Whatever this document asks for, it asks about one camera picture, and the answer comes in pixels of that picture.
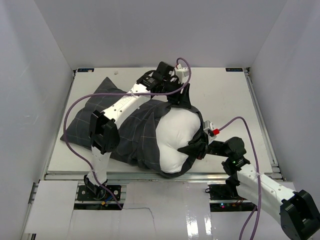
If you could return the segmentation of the white pillow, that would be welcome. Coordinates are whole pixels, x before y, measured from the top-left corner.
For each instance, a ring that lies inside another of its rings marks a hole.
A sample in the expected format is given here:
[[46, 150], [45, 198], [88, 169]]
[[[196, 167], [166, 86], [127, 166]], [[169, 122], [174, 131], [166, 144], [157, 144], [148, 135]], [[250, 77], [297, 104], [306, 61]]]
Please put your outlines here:
[[183, 108], [171, 108], [156, 127], [160, 170], [167, 174], [179, 173], [189, 157], [178, 151], [186, 147], [200, 129], [199, 115]]

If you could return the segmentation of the dark grey checked pillowcase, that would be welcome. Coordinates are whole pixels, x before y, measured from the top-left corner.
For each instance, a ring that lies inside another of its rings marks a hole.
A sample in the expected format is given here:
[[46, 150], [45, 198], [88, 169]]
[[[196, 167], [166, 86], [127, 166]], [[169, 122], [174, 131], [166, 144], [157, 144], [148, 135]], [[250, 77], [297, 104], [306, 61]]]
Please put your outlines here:
[[[89, 138], [90, 118], [92, 113], [102, 111], [115, 104], [124, 94], [110, 78], [106, 77], [95, 90], [95, 96], [89, 98], [85, 106], [76, 114], [65, 133], [60, 137], [62, 141], [76, 144], [86, 149], [91, 149]], [[156, 173], [167, 177], [180, 177], [189, 171], [196, 158], [188, 156], [180, 172], [164, 173], [160, 168], [160, 152], [156, 139], [156, 128], [160, 119], [165, 116], [170, 109], [179, 108], [196, 113], [200, 118], [200, 128], [192, 139], [208, 137], [203, 130], [203, 118], [201, 112], [194, 106], [191, 109], [182, 108], [151, 99], [136, 109], [120, 126], [118, 132], [120, 136], [119, 145], [111, 153], [111, 158], [132, 166], [137, 166], [144, 170], [153, 170]]]

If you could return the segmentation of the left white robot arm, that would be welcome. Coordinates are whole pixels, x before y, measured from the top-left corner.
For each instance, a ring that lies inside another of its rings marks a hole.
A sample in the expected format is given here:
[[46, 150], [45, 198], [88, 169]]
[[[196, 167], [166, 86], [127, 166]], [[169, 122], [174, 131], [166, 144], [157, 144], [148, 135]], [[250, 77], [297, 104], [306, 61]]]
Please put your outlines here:
[[112, 151], [120, 143], [119, 129], [122, 123], [141, 105], [154, 96], [166, 96], [170, 103], [178, 103], [181, 95], [188, 91], [190, 80], [190, 66], [182, 67], [160, 62], [155, 70], [144, 73], [112, 106], [98, 111], [90, 116], [89, 138], [91, 144], [91, 170], [84, 176], [84, 184], [88, 193], [99, 200], [105, 196], [107, 182], [107, 166]]

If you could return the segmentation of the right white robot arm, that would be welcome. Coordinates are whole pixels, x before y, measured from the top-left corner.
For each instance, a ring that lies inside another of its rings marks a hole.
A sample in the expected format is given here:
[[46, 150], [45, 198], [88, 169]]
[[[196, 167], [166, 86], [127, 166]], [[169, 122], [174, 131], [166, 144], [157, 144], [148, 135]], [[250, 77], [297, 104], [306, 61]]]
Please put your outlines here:
[[245, 158], [243, 140], [232, 137], [227, 141], [190, 141], [179, 152], [202, 159], [206, 154], [225, 157], [222, 166], [229, 176], [225, 181], [226, 195], [236, 200], [244, 198], [268, 213], [291, 240], [307, 240], [320, 229], [320, 212], [305, 190], [285, 187], [265, 174], [260, 174]]

